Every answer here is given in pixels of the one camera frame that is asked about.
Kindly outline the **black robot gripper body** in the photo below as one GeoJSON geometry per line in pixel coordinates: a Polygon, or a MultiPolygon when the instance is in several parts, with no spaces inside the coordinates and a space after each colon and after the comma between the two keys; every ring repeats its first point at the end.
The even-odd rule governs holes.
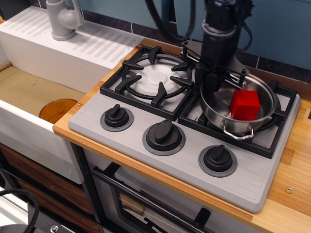
{"type": "Polygon", "coordinates": [[[197,64],[204,65],[207,74],[209,72],[221,73],[224,78],[222,83],[241,90],[249,71],[235,55],[240,33],[240,31],[235,31],[232,34],[216,37],[205,33],[202,42],[186,40],[182,43],[182,56],[188,60],[197,56],[197,64]]]}

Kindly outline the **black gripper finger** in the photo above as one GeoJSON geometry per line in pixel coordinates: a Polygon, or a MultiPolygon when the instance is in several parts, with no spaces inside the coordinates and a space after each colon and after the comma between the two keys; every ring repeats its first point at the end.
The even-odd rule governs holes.
{"type": "Polygon", "coordinates": [[[206,79],[206,74],[207,71],[205,69],[205,66],[202,64],[197,64],[195,67],[195,73],[194,73],[194,78],[195,78],[195,88],[200,89],[202,83],[206,79]]]}
{"type": "Polygon", "coordinates": [[[210,98],[222,85],[223,76],[220,73],[209,72],[205,80],[205,97],[210,98]]]}

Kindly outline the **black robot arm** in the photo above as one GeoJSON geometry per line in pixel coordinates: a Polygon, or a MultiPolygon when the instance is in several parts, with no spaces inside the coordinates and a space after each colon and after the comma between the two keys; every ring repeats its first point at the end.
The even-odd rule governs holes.
{"type": "Polygon", "coordinates": [[[207,0],[202,22],[202,42],[184,41],[182,57],[196,61],[195,89],[210,98],[223,83],[241,90],[249,70],[237,59],[241,29],[250,29],[245,19],[252,15],[250,0],[207,0]]]}

